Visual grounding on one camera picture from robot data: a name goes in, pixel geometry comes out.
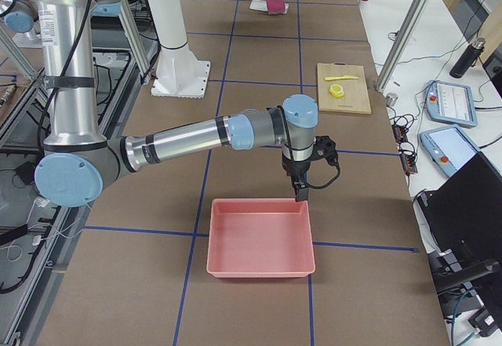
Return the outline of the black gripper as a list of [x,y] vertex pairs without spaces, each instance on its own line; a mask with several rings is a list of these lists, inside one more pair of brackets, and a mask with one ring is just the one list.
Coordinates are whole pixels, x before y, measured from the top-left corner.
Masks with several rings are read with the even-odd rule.
[[303,202],[308,200],[308,186],[304,183],[306,180],[307,171],[310,169],[311,162],[293,161],[285,156],[282,156],[282,168],[286,175],[293,182],[293,190],[295,193],[295,201]]

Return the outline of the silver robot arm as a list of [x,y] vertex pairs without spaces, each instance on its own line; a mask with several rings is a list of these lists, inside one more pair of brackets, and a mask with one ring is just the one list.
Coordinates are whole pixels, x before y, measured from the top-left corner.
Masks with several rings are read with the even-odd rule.
[[278,145],[295,199],[307,199],[306,174],[318,144],[318,107],[312,98],[296,94],[265,112],[244,111],[144,137],[108,139],[97,121],[90,17],[97,6],[120,0],[31,1],[38,7],[49,93],[43,113],[50,119],[50,133],[42,140],[44,157],[35,169],[42,196],[59,206],[79,207],[148,165],[220,146]]

